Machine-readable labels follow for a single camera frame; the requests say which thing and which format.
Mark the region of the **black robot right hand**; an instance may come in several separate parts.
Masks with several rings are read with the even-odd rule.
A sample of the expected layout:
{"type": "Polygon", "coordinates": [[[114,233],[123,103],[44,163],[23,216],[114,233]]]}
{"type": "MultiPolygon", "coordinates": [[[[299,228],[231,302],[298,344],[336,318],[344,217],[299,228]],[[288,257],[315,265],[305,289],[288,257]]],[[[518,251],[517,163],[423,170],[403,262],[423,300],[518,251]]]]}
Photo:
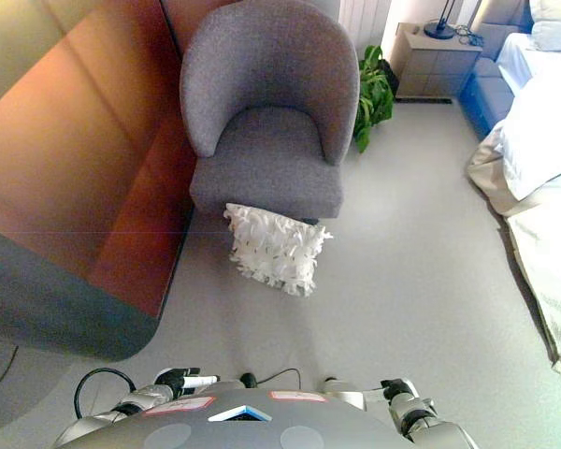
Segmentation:
{"type": "Polygon", "coordinates": [[[409,394],[415,398],[419,396],[413,382],[407,378],[398,378],[392,380],[382,380],[381,390],[384,398],[391,402],[398,394],[409,394]]]}

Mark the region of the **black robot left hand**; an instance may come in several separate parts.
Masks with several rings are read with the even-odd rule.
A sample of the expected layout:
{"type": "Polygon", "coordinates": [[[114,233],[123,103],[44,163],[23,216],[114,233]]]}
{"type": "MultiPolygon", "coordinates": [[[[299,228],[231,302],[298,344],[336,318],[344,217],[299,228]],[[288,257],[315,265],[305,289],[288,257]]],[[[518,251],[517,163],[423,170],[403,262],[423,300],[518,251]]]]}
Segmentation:
{"type": "Polygon", "coordinates": [[[203,375],[201,369],[190,368],[166,368],[161,370],[155,377],[153,383],[168,386],[173,398],[189,396],[198,390],[216,384],[220,381],[218,375],[203,375]]]}

